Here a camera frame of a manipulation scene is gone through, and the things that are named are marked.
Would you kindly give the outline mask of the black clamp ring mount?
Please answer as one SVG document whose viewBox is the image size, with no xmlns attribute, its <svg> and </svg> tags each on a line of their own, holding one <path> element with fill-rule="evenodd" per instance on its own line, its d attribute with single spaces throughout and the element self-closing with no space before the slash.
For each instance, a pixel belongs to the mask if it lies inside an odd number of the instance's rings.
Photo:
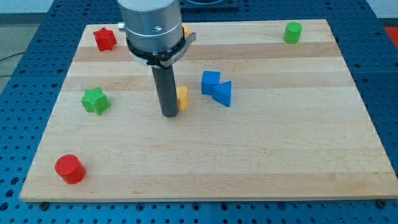
<svg viewBox="0 0 398 224">
<path fill-rule="evenodd" d="M 126 42 L 135 61 L 145 66 L 167 68 L 178 62 L 196 39 L 197 34 L 191 32 L 186 38 L 182 37 L 177 45 L 163 52 L 143 52 L 135 48 L 129 39 L 126 39 Z"/>
</svg>

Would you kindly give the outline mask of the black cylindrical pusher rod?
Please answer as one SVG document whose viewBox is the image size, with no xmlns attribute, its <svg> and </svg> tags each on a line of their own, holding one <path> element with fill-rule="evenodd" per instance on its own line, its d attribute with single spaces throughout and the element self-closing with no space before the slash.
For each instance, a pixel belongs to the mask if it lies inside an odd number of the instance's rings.
<svg viewBox="0 0 398 224">
<path fill-rule="evenodd" d="M 178 99 L 173 66 L 151 67 L 162 114 L 167 118 L 178 115 Z"/>
</svg>

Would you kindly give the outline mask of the yellow block behind arm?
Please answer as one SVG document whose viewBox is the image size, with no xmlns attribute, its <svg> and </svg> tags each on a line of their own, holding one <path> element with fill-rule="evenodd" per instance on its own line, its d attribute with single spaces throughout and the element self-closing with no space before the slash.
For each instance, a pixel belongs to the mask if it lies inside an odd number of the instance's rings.
<svg viewBox="0 0 398 224">
<path fill-rule="evenodd" d="M 187 38 L 190 34 L 190 28 L 187 24 L 182 24 L 184 37 Z"/>
</svg>

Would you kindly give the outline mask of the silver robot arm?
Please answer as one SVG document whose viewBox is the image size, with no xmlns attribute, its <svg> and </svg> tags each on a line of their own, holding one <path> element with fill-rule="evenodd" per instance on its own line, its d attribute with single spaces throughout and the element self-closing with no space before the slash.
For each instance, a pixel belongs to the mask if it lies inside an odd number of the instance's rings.
<svg viewBox="0 0 398 224">
<path fill-rule="evenodd" d="M 196 40 L 182 24 L 176 0 L 118 0 L 126 42 L 139 63 L 150 66 L 163 116 L 179 113 L 173 65 Z"/>
</svg>

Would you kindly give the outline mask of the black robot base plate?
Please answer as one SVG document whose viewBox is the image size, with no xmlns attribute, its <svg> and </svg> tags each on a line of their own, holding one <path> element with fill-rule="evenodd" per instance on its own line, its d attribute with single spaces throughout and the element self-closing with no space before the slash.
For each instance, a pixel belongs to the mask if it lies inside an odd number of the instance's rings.
<svg viewBox="0 0 398 224">
<path fill-rule="evenodd" d="M 239 0 L 180 0 L 182 9 L 217 9 L 239 7 Z"/>
</svg>

